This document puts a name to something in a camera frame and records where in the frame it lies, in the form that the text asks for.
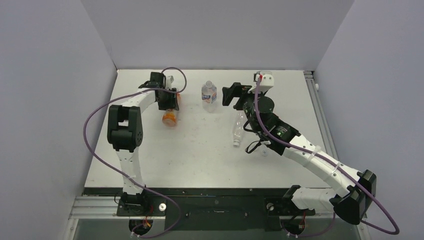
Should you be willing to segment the orange tea bottle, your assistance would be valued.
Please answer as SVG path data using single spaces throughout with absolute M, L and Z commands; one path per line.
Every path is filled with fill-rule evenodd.
M 178 124 L 179 113 L 177 109 L 167 109 L 162 116 L 162 123 L 167 127 L 175 127 Z

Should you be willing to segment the clear crushed bottle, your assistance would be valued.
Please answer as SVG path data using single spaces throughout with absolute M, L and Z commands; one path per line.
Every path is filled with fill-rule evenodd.
M 246 122 L 247 122 L 246 114 L 243 111 L 238 111 L 235 118 L 234 127 L 232 130 L 232 139 L 233 139 L 232 145 L 235 148 L 238 148 L 244 139 L 244 135 L 245 135 L 244 126 Z

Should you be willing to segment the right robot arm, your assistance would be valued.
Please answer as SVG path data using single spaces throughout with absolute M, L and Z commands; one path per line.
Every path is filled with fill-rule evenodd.
M 233 108 L 247 117 L 248 132 L 278 155 L 293 160 L 323 180 L 323 189 L 293 185 L 282 199 L 283 209 L 294 214 L 298 210 L 331 211 L 345 222 L 358 225 L 376 195 L 377 176 L 349 167 L 312 144 L 297 129 L 274 114 L 274 102 L 263 93 L 258 95 L 258 109 L 252 86 L 233 83 L 222 88 L 222 105 L 237 98 Z

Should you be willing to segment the clear blue-label bottle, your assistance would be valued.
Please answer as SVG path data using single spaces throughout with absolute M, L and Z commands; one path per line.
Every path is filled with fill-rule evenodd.
M 217 93 L 217 87 L 210 80 L 206 81 L 201 88 L 202 106 L 209 113 L 212 113 L 217 107 Z

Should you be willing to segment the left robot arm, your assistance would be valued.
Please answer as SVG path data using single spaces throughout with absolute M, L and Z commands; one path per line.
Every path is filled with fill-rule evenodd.
M 143 141 L 142 113 L 156 103 L 159 110 L 178 110 L 177 88 L 173 76 L 151 72 L 150 79 L 140 85 L 137 92 L 120 104 L 108 109 L 107 141 L 115 150 L 121 171 L 123 189 L 119 207 L 135 215 L 148 213 L 152 207 L 144 190 L 139 148 Z

